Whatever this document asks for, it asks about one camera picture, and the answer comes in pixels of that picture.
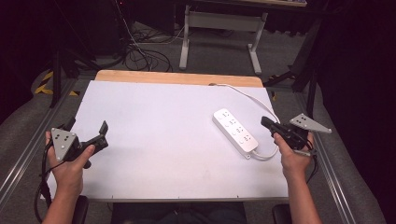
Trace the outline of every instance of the person's right hand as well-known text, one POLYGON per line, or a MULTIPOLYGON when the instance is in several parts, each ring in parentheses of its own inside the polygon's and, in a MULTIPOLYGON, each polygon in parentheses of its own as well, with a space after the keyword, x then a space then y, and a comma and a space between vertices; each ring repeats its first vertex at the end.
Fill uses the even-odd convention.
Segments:
MULTIPOLYGON (((279 151, 282 154, 281 162, 283 166, 283 175, 288 181, 293 179, 305 180, 305 169, 311 162, 311 157, 303 156, 293 152, 286 141, 278 133, 274 133, 274 139, 279 146, 279 151)), ((313 144, 314 138, 312 133, 308 133, 308 140, 313 144)))

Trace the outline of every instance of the person's left hand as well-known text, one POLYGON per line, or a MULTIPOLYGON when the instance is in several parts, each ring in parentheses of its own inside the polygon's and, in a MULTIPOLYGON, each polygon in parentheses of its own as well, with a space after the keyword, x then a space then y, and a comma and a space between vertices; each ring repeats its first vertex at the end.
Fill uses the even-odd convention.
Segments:
MULTIPOLYGON (((46 144, 50 141, 50 132, 46 132, 46 144)), ((88 146, 74 161, 66 161, 64 164, 52 170, 55 176, 57 189, 56 193, 78 197, 82 192, 82 169, 90 156, 93 154, 95 146, 88 146)), ((55 167, 59 164, 56 160, 55 149, 51 147, 48 152, 49 166, 55 167)))

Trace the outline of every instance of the white cable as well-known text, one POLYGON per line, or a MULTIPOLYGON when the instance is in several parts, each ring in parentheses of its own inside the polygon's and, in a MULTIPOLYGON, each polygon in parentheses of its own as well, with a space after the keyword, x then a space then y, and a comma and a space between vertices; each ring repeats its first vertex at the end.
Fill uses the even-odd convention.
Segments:
MULTIPOLYGON (((263 105, 265 107, 265 109, 275 118, 276 122, 280 123, 279 118, 276 116, 276 114, 265 104, 263 103, 261 100, 257 99, 256 97, 249 95, 247 93, 244 93, 240 90, 238 90, 236 87, 232 86, 232 85, 228 85, 228 84, 215 84, 216 86, 225 86, 225 87, 229 87, 245 96, 247 96, 248 98, 260 103, 261 105, 263 105)), ((252 154, 256 157, 256 159, 260 160, 260 161, 269 161, 271 160, 276 153, 279 151, 279 146, 276 146, 274 151, 269 155, 269 156, 263 156, 261 154, 259 154, 256 150, 252 150, 252 154)))
MULTIPOLYGON (((175 36, 175 38, 173 40, 171 40, 170 42, 166 42, 166 43, 139 43, 140 45, 152 45, 152 44, 161 44, 161 45, 167 45, 170 44, 172 42, 174 42, 176 39, 179 39, 179 36, 181 34, 181 32, 184 30, 184 26, 183 28, 181 28, 180 32, 178 32, 178 34, 175 36)), ((158 37, 152 37, 149 40, 153 40, 153 39, 159 39, 159 38, 166 38, 167 36, 158 36, 158 37)))

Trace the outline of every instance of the power cord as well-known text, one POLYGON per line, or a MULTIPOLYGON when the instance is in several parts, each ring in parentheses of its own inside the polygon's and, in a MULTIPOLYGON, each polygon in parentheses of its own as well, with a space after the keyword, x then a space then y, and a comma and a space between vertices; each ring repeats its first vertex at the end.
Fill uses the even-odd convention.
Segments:
POLYGON ((306 140, 306 144, 305 145, 308 148, 308 151, 311 152, 312 159, 314 160, 314 169, 312 170, 311 175, 306 180, 306 184, 308 184, 309 181, 312 179, 312 177, 314 177, 314 175, 318 172, 319 166, 318 166, 318 155, 316 153, 316 150, 314 149, 314 145, 309 140, 306 140))
MULTIPOLYGON (((260 105, 264 106, 264 108, 275 118, 275 120, 276 120, 277 122, 279 122, 279 118, 276 116, 276 114, 275 114, 265 103, 263 103, 261 100, 257 99, 256 97, 254 97, 254 96, 252 96, 252 95, 249 95, 249 94, 247 94, 247 93, 245 93, 245 92, 242 92, 242 91, 238 90, 236 87, 234 87, 234 86, 232 86, 232 85, 228 85, 228 84, 216 84, 216 83, 211 83, 211 84, 209 84, 209 85, 211 85, 211 86, 224 86, 224 87, 229 87, 229 88, 231 88, 231 89, 233 89, 233 90, 235 90, 235 91, 237 91, 237 92, 239 92, 239 93, 241 93, 241 94, 247 96, 248 98, 252 99, 253 101, 256 101, 256 102, 258 102, 260 105)), ((252 152, 253 156, 254 156, 256 159, 258 159, 258 160, 260 160, 260 161, 269 161, 269 160, 271 160, 271 159, 276 155, 276 153, 277 153, 278 151, 279 151, 279 146, 276 146, 275 149, 274 149, 274 151, 273 151, 270 155, 268 155, 268 156, 263 156, 263 155, 261 155, 260 153, 258 153, 256 150, 252 150, 251 152, 252 152)))
POLYGON ((41 177, 41 182, 38 185, 37 191, 35 192, 35 201, 34 201, 34 209, 35 209, 35 218, 37 219, 37 221, 39 221, 40 223, 43 221, 40 214, 38 213, 38 199, 40 197, 40 195, 43 195, 47 207, 50 207, 51 203, 52 203, 52 199, 51 199, 51 195, 50 195, 50 187, 47 183, 47 178, 50 174, 50 172, 55 169, 56 167, 64 164, 64 161, 59 163, 58 165, 47 169, 47 156, 48 156, 48 152, 50 150, 50 148, 53 146, 53 141, 52 138, 49 140, 49 142, 46 144, 45 148, 44 148, 44 153, 43 153, 43 158, 41 161, 41 174, 39 175, 41 177))

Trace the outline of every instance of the aluminum rail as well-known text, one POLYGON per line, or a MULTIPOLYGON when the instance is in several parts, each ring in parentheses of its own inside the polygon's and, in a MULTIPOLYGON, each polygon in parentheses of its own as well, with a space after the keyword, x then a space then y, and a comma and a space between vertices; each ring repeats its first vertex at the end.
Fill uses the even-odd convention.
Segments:
POLYGON ((21 156, 14 164, 12 169, 9 171, 8 176, 0 188, 0 212, 6 206, 6 203, 11 196, 14 189, 17 187, 20 182, 24 172, 32 161, 33 156, 37 153, 40 145, 43 143, 43 133, 46 131, 54 117, 58 114, 59 109, 61 108, 64 99, 67 97, 68 93, 72 90, 74 84, 76 83, 76 79, 67 79, 65 81, 65 85, 63 87, 63 91, 61 93, 61 98, 58 104, 55 107, 50 108, 43 120, 39 124, 36 129, 34 135, 32 136, 29 144, 26 146, 21 156))
MULTIPOLYGON (((306 101, 302 93, 295 92, 296 101, 299 107, 306 113, 306 101)), ((356 223, 355 218, 350 210, 349 204, 347 202, 347 198, 343 192, 340 182, 335 174, 334 169, 332 168, 332 163, 327 155, 325 147, 320 139, 319 134, 314 133, 315 145, 318 150, 318 162, 320 167, 323 170, 323 174, 326 177, 326 180, 329 184, 330 191, 332 192, 332 196, 334 197, 335 204, 340 213, 341 219, 344 223, 356 223)))

